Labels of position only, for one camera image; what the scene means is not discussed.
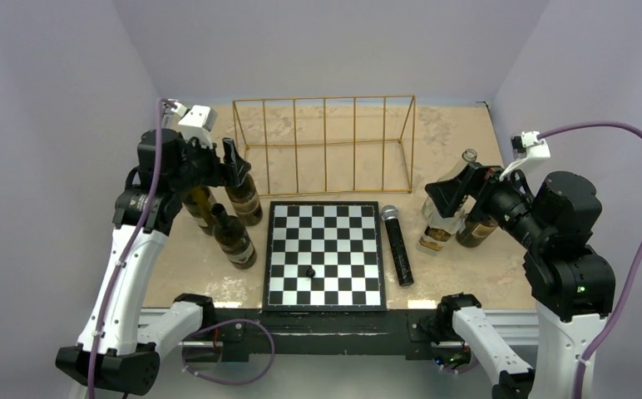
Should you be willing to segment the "green Primitivo wine bottle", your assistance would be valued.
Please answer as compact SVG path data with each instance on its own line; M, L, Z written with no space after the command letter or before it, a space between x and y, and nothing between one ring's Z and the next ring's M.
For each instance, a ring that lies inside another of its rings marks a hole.
M259 200L259 193L254 183L254 178L248 173L239 186L225 186L233 210L246 226L257 225L263 218L263 210Z

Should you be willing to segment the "dark green wine bottle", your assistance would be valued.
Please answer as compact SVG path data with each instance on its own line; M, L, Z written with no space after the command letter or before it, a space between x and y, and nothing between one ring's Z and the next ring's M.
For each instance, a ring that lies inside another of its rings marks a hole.
M215 220L213 235L225 257L237 269L251 268L257 253L245 226L222 204L213 204L211 214Z

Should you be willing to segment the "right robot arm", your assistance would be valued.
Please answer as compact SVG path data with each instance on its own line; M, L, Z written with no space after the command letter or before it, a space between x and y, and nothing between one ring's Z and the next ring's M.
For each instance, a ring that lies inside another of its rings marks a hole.
M602 210L595 187L580 175L555 171L531 193L521 171L471 162L425 190L443 217L472 197L469 220L495 221L524 248L538 317L537 363L512 351L471 294L442 298L437 331L467 344L490 378L494 398L578 397L615 294L613 269L589 245Z

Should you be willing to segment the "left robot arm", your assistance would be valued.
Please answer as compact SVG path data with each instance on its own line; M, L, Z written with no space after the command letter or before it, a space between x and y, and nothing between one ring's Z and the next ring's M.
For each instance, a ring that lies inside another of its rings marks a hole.
M240 185L250 170L233 139L207 145L172 129L143 133L137 157L115 202L110 258L96 303L77 342L60 348L55 360L88 398L100 390L145 395L162 360L182 340L214 334L215 308L205 295L177 296L146 327L140 325L141 308L182 196L201 186Z

